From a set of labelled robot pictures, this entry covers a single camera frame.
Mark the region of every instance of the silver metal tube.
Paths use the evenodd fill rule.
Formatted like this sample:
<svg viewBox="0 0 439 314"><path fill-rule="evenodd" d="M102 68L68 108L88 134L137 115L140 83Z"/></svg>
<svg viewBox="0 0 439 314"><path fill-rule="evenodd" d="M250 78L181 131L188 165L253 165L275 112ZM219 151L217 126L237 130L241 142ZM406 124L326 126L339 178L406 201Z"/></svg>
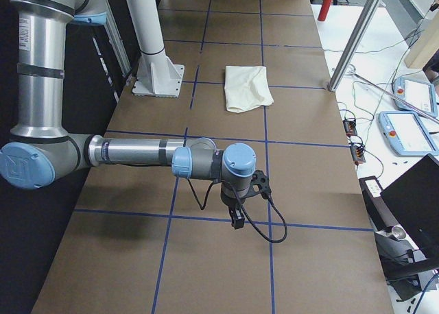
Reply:
<svg viewBox="0 0 439 314"><path fill-rule="evenodd" d="M337 67L334 70L334 74L329 81L328 90L336 91L340 82L342 81L343 75L348 68L348 65L351 63L352 57L355 54L355 51L358 48L358 45L363 38L364 33L369 26L375 11L377 10L381 0L367 0L364 5L363 10L358 18L358 22L354 27L354 30L349 38L348 44L343 51L342 57L338 62Z"/></svg>
<svg viewBox="0 0 439 314"><path fill-rule="evenodd" d="M106 164L160 165L160 139L118 139L93 137L88 148L90 161L97 166ZM172 163L177 147L184 145L183 139L167 139L164 145L166 163Z"/></svg>
<svg viewBox="0 0 439 314"><path fill-rule="evenodd" d="M72 16L24 0L11 0L20 14L19 62L33 69L64 69L65 27ZM62 123L62 78L21 73L17 136L58 138L67 135Z"/></svg>
<svg viewBox="0 0 439 314"><path fill-rule="evenodd" d="M117 29L116 20L112 14L108 0L105 0L105 3L107 8L105 30L107 31L108 37L110 39L110 44L115 51L115 55L117 61L119 62L119 66L121 67L122 74L124 77L126 77L131 70L130 60L128 59L128 56L126 54L125 47L123 46L121 34Z"/></svg>
<svg viewBox="0 0 439 314"><path fill-rule="evenodd" d="M365 79L364 77L354 73L353 74L355 77L358 77L361 81L364 81L365 83L373 86L374 88L383 91L385 94L391 96L391 98L403 103L404 105L406 105L408 108L410 108L411 110L415 111L416 113L418 113L419 115L421 115L422 117L429 119L430 121L433 121L436 124L439 124L439 120L435 119L434 117L431 117L430 115L428 115L426 112L420 110L419 108L417 108L416 106L411 105L411 103L406 102L404 99L399 98L398 96L396 96L393 93L388 92L387 90L382 89L381 87L377 86L376 84L372 83L371 81Z"/></svg>

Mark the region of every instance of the robotic arm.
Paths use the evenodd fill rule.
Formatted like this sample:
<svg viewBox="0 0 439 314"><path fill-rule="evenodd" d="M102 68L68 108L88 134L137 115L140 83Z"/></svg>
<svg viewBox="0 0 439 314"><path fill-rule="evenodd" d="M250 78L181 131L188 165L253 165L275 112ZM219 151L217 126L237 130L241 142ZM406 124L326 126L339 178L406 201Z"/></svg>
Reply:
<svg viewBox="0 0 439 314"><path fill-rule="evenodd" d="M221 183L221 199L229 209L233 227L242 228L246 216L257 229L244 208L244 201L258 194L271 204L272 199L268 178L262 171L255 171L256 155L248 145L235 143L222 151L208 138L116 139L70 134L62 127L66 24L73 21L103 25L105 0L11 2L20 18L19 122L11 129L11 143L0 150L0 173L10 184L38 189L73 171L100 164L172 166L175 176ZM164 50L157 54L165 55ZM166 61L166 66L172 69L169 59ZM285 225L282 239L263 237L279 242L286 234Z"/></svg>

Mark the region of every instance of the folded towel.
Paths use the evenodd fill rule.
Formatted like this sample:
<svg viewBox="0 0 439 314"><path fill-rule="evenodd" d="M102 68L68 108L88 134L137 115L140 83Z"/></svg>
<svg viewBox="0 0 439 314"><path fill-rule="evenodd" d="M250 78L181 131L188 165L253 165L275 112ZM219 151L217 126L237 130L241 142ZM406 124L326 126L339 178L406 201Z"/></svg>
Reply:
<svg viewBox="0 0 439 314"><path fill-rule="evenodd" d="M273 104L264 66L226 66L224 90L229 112L241 113Z"/></svg>

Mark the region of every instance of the computer monitor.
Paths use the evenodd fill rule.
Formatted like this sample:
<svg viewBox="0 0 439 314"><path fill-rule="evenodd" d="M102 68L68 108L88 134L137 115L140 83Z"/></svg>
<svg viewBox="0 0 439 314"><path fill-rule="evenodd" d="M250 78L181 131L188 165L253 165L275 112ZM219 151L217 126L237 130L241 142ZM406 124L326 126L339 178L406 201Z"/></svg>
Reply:
<svg viewBox="0 0 439 314"><path fill-rule="evenodd" d="M427 154L381 197L424 255L439 256L439 161Z"/></svg>

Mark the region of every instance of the blue framed tablet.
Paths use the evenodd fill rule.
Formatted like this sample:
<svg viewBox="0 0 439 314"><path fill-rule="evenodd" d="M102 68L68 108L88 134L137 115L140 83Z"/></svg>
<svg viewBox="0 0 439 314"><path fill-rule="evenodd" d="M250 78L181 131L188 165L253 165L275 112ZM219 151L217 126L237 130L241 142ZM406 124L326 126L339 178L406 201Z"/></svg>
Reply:
<svg viewBox="0 0 439 314"><path fill-rule="evenodd" d="M396 96L404 99L407 103L432 117L438 116L436 91L433 84L401 76L395 80L393 90ZM411 110L400 101L395 100L395 104L399 110Z"/></svg>
<svg viewBox="0 0 439 314"><path fill-rule="evenodd" d="M399 156L439 155L439 147L413 111L381 112L379 127Z"/></svg>

